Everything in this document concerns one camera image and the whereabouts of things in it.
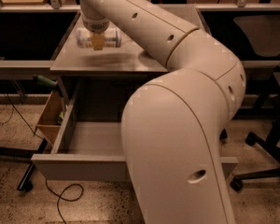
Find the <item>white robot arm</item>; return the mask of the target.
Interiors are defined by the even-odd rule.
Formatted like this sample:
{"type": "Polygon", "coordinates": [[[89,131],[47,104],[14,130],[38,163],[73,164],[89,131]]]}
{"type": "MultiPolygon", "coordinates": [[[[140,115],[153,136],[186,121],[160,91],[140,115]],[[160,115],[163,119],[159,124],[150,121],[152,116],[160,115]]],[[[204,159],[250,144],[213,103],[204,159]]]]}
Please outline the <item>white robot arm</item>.
{"type": "Polygon", "coordinates": [[[146,224],[235,224],[219,136],[245,95],[240,60],[207,32],[146,0],[81,0],[167,74],[127,102],[121,139],[146,224]]]}

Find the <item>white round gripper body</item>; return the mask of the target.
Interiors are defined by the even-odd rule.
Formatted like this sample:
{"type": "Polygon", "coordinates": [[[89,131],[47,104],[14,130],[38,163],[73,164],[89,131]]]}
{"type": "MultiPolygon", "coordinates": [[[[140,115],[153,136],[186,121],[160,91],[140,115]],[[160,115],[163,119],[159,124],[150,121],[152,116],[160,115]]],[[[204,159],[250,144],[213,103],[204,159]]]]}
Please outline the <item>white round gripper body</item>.
{"type": "Polygon", "coordinates": [[[90,32],[100,34],[109,27],[109,20],[103,18],[102,20],[93,20],[83,16],[82,22],[84,27],[90,32]]]}

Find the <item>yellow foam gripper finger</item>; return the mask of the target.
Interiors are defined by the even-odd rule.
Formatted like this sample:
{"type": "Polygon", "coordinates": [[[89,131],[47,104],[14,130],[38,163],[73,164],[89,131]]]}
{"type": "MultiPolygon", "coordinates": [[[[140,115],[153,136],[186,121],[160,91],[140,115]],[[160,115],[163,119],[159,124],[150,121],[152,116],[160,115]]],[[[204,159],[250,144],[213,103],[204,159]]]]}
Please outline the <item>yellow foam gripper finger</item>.
{"type": "Polygon", "coordinates": [[[94,50],[102,50],[105,43],[104,33],[92,33],[91,34],[91,45],[94,50]]]}

